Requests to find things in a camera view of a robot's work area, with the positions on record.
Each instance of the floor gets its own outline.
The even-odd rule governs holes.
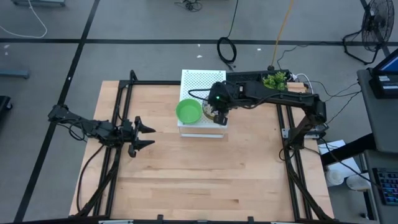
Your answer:
[[[0,223],[12,222],[16,216],[49,128],[47,113],[60,95],[65,96],[62,88],[68,77],[73,79],[65,104],[74,113],[90,118],[101,82],[127,79],[131,69],[141,80],[179,80],[181,69],[186,68],[228,70],[218,58],[215,42],[228,34],[235,1],[203,0],[203,9],[196,13],[175,6],[174,1],[66,0],[66,7],[34,6],[49,30],[44,40],[11,39],[13,36],[0,30],[0,68],[28,69],[31,74],[28,80],[0,78],[0,95],[11,96],[14,103],[0,134]],[[239,3],[231,39],[246,41],[237,45],[235,71],[266,70],[288,5],[289,0]],[[28,7],[3,0],[0,12],[0,25],[13,32],[43,32]],[[93,22],[85,35],[90,12],[95,16],[92,14]],[[295,2],[278,57],[295,44],[339,42],[360,29],[363,12],[360,0]],[[90,40],[89,44],[80,44],[81,37]],[[390,41],[398,41],[398,32],[393,32]],[[363,47],[349,49],[363,58],[372,57]],[[383,58],[381,52],[370,67]],[[282,68],[324,83],[330,93],[356,82],[356,71],[367,68],[345,55],[342,46],[326,45],[299,47],[286,53],[280,63]],[[313,87],[327,99],[319,84]],[[359,86],[350,90],[358,91]],[[329,117],[348,100],[329,101]],[[358,95],[330,124],[326,139],[350,142],[370,131],[364,102]],[[74,141],[65,129],[55,130],[24,221],[68,215],[84,148],[85,144]],[[330,195],[336,218],[375,223],[359,217],[366,211],[362,193],[340,186],[331,188]]]

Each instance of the white cable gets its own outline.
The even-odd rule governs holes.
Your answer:
[[[295,75],[295,76],[298,77],[298,76],[300,76],[300,75],[304,76],[304,77],[307,79],[308,84],[310,85],[311,93],[313,94],[313,88],[312,88],[310,79],[309,79],[305,74],[303,74],[303,73],[297,74],[297,75]]]
[[[14,35],[14,36],[17,36],[17,37],[27,37],[27,38],[37,38],[37,39],[43,38],[43,37],[47,34],[47,27],[44,25],[44,23],[42,22],[42,20],[38,17],[38,15],[36,14],[36,12],[34,11],[34,9],[33,9],[33,7],[32,7],[32,4],[30,3],[30,0],[27,0],[27,1],[29,2],[29,6],[30,6],[30,9],[32,10],[33,14],[35,14],[36,18],[37,18],[37,19],[39,20],[39,22],[43,25],[43,27],[44,27],[44,29],[45,29],[44,34],[41,35],[40,37],[31,36],[31,35],[20,35],[20,34],[15,34],[15,33],[13,33],[13,32],[9,32],[8,30],[6,30],[5,28],[3,28],[2,26],[0,26],[0,28],[1,28],[2,30],[4,30],[6,33],[11,34],[11,35]]]

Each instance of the wooden table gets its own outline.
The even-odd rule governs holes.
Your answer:
[[[111,119],[117,87],[118,82],[103,82],[94,119]],[[302,83],[289,84],[290,91],[303,89]],[[133,86],[128,118],[139,115],[146,126],[156,129],[139,136],[156,143],[136,158],[129,157],[125,145],[111,218],[153,220],[163,214],[167,220],[246,221],[253,216],[255,221],[293,221],[287,172],[278,158],[282,140],[276,106],[232,110],[223,139],[182,138],[175,116],[179,94],[179,85]],[[293,113],[298,124],[304,113],[300,108],[293,108]],[[314,140],[305,145],[317,150]],[[99,147],[97,140],[89,139],[82,164]],[[301,155],[309,192],[333,217],[320,157],[308,150]],[[98,186],[103,156],[104,150],[85,171],[81,206]],[[101,213],[107,194],[105,190]],[[70,213],[76,213],[75,198]]]

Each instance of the green plant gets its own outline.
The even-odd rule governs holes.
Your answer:
[[[286,76],[282,72],[277,72],[275,75],[268,75],[267,78],[262,79],[262,84],[265,87],[277,90],[285,90],[287,85],[285,84]]]

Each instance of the white pegboard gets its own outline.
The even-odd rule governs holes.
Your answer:
[[[184,99],[194,99],[202,104],[203,100],[196,99],[188,94],[188,90],[192,89],[210,89],[215,82],[222,82],[226,80],[225,71],[212,71],[212,70],[182,70],[181,76],[181,89],[180,89],[180,101]],[[206,98],[210,91],[196,91],[191,92],[195,96],[200,98]],[[192,128],[226,128],[215,124],[212,120],[208,119],[202,114],[200,120],[195,124],[183,124],[178,121],[179,127],[192,127]]]

